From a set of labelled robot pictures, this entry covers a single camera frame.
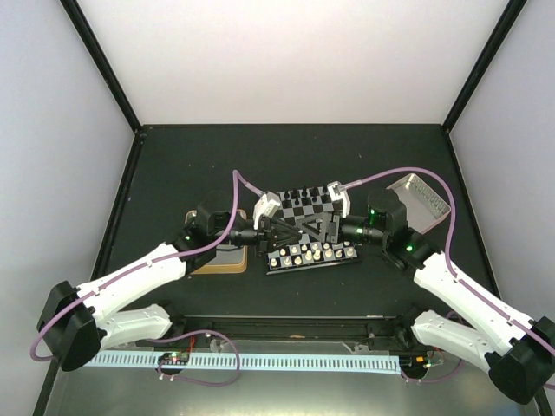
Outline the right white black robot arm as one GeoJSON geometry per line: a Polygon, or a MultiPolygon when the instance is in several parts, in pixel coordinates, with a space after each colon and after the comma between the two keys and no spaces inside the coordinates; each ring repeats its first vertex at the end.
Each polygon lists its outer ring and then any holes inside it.
{"type": "Polygon", "coordinates": [[[391,189],[371,192],[364,216],[348,210],[298,219],[297,227],[321,243],[374,244],[399,271],[441,299],[462,322],[433,310],[394,328],[405,349],[437,347],[484,371],[510,400],[529,403],[554,375],[554,322],[518,311],[453,266],[447,252],[411,228],[407,208],[391,189]]]}

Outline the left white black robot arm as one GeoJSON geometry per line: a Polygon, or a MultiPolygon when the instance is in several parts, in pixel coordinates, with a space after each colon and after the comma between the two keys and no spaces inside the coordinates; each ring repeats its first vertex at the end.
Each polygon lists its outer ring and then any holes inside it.
{"type": "Polygon", "coordinates": [[[267,253],[298,242],[302,232],[276,218],[280,206],[278,196],[267,192],[255,204],[253,217],[243,218],[235,205],[226,208],[224,199],[213,192],[174,237],[142,258],[88,283],[58,283],[50,290],[37,323],[49,360],[69,372],[120,344],[149,339],[167,346],[180,344],[186,324],[164,304],[135,310],[128,305],[210,263],[221,244],[253,246],[267,253]]]}

